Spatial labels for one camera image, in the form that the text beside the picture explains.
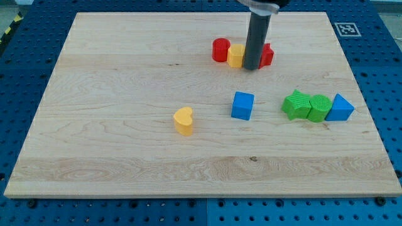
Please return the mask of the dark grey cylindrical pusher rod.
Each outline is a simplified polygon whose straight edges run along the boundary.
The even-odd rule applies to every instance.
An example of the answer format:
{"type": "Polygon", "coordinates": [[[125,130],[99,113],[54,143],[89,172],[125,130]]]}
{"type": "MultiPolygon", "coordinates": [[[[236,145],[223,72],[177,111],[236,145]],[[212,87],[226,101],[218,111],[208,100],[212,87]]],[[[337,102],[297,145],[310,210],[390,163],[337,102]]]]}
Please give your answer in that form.
{"type": "Polygon", "coordinates": [[[251,13],[243,58],[243,67],[247,70],[259,68],[270,19],[270,15],[251,13]]]}

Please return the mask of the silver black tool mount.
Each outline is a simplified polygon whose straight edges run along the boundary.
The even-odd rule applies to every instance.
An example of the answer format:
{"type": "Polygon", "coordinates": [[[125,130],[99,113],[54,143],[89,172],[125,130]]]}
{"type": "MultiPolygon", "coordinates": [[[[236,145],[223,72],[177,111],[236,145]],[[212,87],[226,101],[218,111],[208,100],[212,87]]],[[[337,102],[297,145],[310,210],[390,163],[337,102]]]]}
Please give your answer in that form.
{"type": "Polygon", "coordinates": [[[278,14],[279,10],[290,3],[290,0],[237,0],[247,6],[255,14],[278,14]]]}

